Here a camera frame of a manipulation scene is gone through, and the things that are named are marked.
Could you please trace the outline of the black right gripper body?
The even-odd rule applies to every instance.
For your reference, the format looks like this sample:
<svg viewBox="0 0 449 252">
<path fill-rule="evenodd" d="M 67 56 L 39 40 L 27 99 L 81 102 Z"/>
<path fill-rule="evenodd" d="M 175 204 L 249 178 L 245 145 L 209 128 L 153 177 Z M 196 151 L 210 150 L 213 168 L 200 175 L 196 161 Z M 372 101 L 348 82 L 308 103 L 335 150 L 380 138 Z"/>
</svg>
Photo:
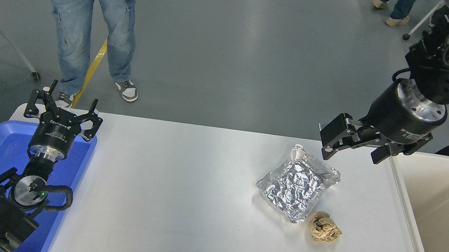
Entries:
<svg viewBox="0 0 449 252">
<path fill-rule="evenodd" d="M 428 100 L 415 83 L 394 81 L 360 120 L 410 155 L 432 140 L 432 130 L 442 124 L 443 110 L 444 105 Z"/>
</svg>

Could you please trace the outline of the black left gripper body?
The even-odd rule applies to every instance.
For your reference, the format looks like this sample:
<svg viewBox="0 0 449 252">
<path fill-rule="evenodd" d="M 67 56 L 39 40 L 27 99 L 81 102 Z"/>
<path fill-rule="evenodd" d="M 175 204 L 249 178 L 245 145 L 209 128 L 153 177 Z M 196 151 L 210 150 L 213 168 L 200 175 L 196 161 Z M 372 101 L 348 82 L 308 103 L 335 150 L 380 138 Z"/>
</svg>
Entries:
<svg viewBox="0 0 449 252">
<path fill-rule="evenodd" d="M 28 148 L 38 152 L 40 149 L 52 148 L 58 154 L 68 155 L 75 137 L 81 132 L 77 115 L 58 108 L 55 112 L 49 110 L 42 113 L 39 121 Z"/>
</svg>

